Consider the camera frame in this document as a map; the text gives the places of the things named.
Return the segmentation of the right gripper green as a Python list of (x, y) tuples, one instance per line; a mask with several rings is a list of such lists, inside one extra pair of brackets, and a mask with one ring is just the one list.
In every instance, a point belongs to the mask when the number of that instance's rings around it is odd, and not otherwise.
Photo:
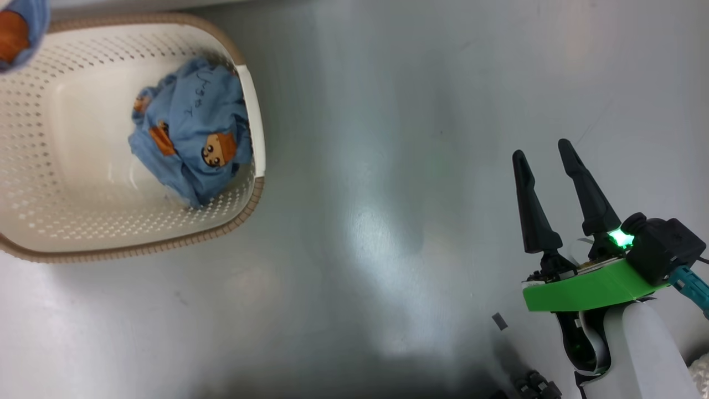
[[(585, 236), (618, 229), (621, 221), (605, 194), (567, 139), (558, 141), (567, 176), (574, 182), (582, 208)], [(639, 300), (668, 287), (651, 285), (631, 267), (625, 255), (633, 247), (633, 236), (610, 233), (607, 244), (620, 255), (607, 260), (590, 260), (575, 265), (558, 253), (562, 240), (552, 228), (535, 192), (535, 177), (525, 153), (512, 154), (516, 180), (517, 209), (525, 253), (544, 253), (541, 270), (522, 283), (522, 295), (529, 311), (587, 311)]]

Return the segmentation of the blue cartoon print garment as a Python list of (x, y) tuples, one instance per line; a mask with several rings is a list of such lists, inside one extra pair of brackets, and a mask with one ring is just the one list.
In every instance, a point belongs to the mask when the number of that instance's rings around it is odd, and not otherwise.
[(250, 121), (235, 71), (187, 61), (136, 96), (131, 152), (192, 208), (217, 197), (251, 162)]

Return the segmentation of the cream perforated laundry basket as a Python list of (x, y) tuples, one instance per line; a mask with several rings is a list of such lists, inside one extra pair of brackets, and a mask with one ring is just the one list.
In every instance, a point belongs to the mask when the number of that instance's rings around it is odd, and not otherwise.
[[(192, 57), (240, 78), (251, 162), (198, 209), (132, 154), (129, 102)], [(183, 13), (52, 23), (30, 63), (0, 75), (0, 250), (39, 263), (116, 259), (226, 235), (255, 212), (266, 151), (245, 58), (213, 23)]]

